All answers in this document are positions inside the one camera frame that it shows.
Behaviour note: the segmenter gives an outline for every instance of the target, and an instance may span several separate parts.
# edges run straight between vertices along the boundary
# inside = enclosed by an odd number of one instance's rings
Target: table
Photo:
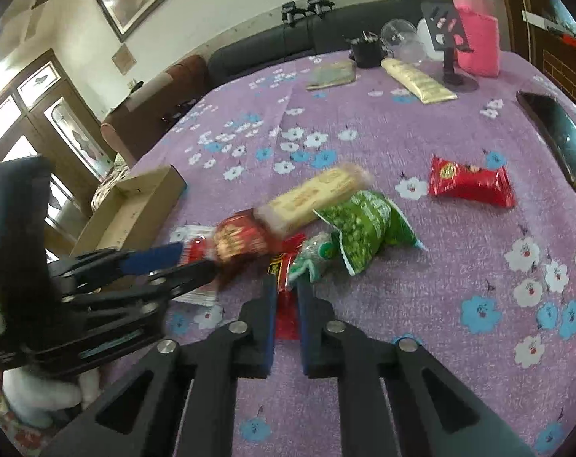
[[[182,118],[132,170],[172,164],[188,183],[159,243],[176,227],[214,225],[334,163],[365,167],[429,250],[388,248],[356,277],[336,267],[317,294],[371,337],[417,338],[526,443],[552,453],[576,423],[576,193],[515,93],[551,94],[576,122],[575,106],[512,53],[502,53],[499,79],[479,78],[478,91],[436,105],[421,104],[381,68],[306,91],[314,67],[345,57],[261,70],[216,88]],[[434,154],[505,163],[516,207],[428,196]],[[248,268],[213,308],[173,305],[168,334],[192,342],[235,319],[264,272]],[[112,378],[141,355],[119,360]],[[267,380],[239,382],[233,449],[341,455],[336,383],[302,375],[297,342],[278,342]]]

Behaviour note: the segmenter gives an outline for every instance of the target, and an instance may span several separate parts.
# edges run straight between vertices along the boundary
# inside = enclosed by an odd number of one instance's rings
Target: brown armchair
[[[209,84],[205,60],[187,56],[127,96],[106,116],[101,134],[132,167],[167,133],[167,115],[204,96]]]

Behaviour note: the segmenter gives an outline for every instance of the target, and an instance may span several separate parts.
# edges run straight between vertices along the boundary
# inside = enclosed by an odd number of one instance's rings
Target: green peas bag
[[[338,230],[341,254],[350,275],[365,270],[382,245],[425,249],[402,211],[380,192],[360,190],[348,201],[315,214]]]

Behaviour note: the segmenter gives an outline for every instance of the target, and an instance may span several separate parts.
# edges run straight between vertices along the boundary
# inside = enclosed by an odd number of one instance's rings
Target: pink bottle
[[[474,75],[499,75],[499,25],[493,0],[453,0],[472,53],[457,52],[460,68]]]

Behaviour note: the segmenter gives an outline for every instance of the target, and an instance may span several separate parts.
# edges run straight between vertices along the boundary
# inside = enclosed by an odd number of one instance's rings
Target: smartphone
[[[576,125],[551,96],[518,91],[516,100],[554,153],[567,181],[576,189]]]

